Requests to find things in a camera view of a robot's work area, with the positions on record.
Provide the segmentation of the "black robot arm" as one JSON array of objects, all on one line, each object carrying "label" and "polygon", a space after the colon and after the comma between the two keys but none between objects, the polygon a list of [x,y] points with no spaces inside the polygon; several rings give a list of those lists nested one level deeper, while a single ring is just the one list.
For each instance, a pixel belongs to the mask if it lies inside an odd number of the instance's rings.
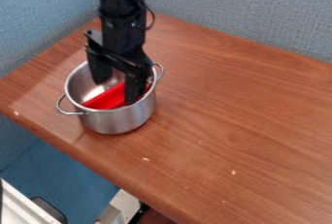
[{"label": "black robot arm", "polygon": [[116,69],[124,74],[124,104],[133,104],[146,91],[152,61],[143,50],[146,0],[99,0],[101,30],[87,30],[87,61],[95,84],[104,83]]}]

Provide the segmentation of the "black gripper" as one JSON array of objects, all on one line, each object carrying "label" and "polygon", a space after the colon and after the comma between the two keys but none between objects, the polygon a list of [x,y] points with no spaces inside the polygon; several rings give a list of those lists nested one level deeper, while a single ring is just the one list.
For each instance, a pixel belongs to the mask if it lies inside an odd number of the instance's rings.
[{"label": "black gripper", "polygon": [[151,78],[151,60],[143,46],[146,42],[146,12],[127,16],[99,14],[101,30],[88,29],[87,60],[95,84],[104,83],[112,69],[124,76],[124,103],[132,105],[144,95]]}]

